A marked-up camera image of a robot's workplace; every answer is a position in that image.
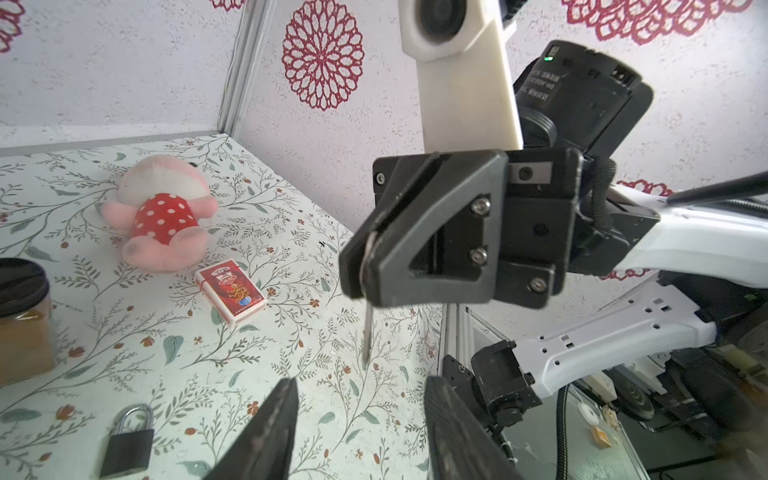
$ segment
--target padlock shackle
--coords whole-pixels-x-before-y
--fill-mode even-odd
[[[128,407],[128,410],[126,410],[125,413],[120,415],[120,419],[118,420],[118,427],[114,432],[115,435],[120,435],[121,433],[123,433],[125,420],[128,418],[128,416],[131,413],[136,412],[138,410],[143,410],[144,413],[146,414],[146,418],[144,419],[144,427],[142,428],[142,430],[149,430],[152,428],[152,418],[154,417],[152,415],[152,408],[146,403],[140,403],[138,405]]]

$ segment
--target wall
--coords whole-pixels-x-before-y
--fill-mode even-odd
[[[765,169],[765,2],[678,2],[674,5],[691,8],[708,4],[709,10],[660,14],[658,28],[640,18],[638,28],[626,30],[624,37],[611,23],[599,25],[598,30],[585,23],[569,23],[569,12],[576,22],[576,10],[568,10],[571,3],[586,5],[584,8],[601,4],[536,0],[521,10],[518,32],[507,45],[512,77],[554,38],[604,51],[638,70],[654,88],[655,101],[614,155],[619,163],[618,179],[641,180],[637,187],[661,194]],[[286,73],[297,75],[307,66],[294,68],[292,59],[286,68],[283,43],[287,35],[292,43],[286,44],[285,53],[296,50],[293,40],[298,34],[287,34],[286,26],[303,3],[285,0],[277,7],[238,140],[355,229],[373,207],[372,161],[382,155],[420,152],[422,140],[415,66],[400,49],[396,3],[348,0],[343,4],[356,19],[365,54],[362,75],[354,82],[356,89],[348,92],[348,100],[323,110],[319,104],[313,108],[307,103],[309,93],[301,100],[299,95],[307,88],[300,83],[294,86],[297,92],[292,91],[295,78],[287,79]],[[622,8],[625,4],[612,5]],[[612,14],[582,13],[609,20]],[[668,35],[657,34],[649,40],[652,32],[671,29]],[[317,91],[316,85],[313,90],[316,99],[318,94],[327,94]],[[475,310],[510,336],[538,335],[594,312],[637,284],[640,280],[632,275],[641,274],[619,273],[615,280],[570,276],[564,292],[541,312],[499,303]]]
[[[0,147],[216,127],[242,0],[0,1]]]

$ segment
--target speckled wallpaper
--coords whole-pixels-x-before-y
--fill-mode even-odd
[[[341,71],[326,77],[321,69],[306,67],[311,78],[295,90],[289,74],[303,65],[286,67],[293,65],[286,56],[296,39],[287,28],[298,21],[296,12],[318,4],[343,5],[364,45],[359,65],[364,74],[337,108],[313,108],[301,98],[301,88],[320,98],[331,80],[346,83]],[[313,15],[320,25],[323,13]],[[604,51],[639,71],[655,99],[614,155],[617,180],[663,194],[765,169],[765,18],[768,4],[753,0],[531,0],[518,16],[507,51],[513,78],[556,38]],[[299,38],[304,48],[332,55],[330,40],[323,40],[327,24],[318,29],[312,15],[307,21],[306,31],[314,28],[318,36]],[[282,0],[237,140],[354,229],[373,207],[373,160],[423,151],[418,102],[415,65],[401,50],[396,2]],[[500,303],[476,310],[508,335],[538,335],[594,312],[646,274],[570,276],[564,292],[543,311]]]
[[[0,0],[0,147],[216,128],[244,0]]]

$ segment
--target stuffed animal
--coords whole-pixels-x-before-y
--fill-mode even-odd
[[[151,272],[175,272],[205,257],[207,232],[197,219],[218,208],[205,177],[168,155],[152,155],[123,175],[117,200],[101,215],[113,228],[132,229],[123,259]]]

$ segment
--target red polka dot shirt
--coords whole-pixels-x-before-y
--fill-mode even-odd
[[[187,201],[177,195],[152,195],[136,213],[133,237],[146,235],[163,245],[185,228],[197,227]]]

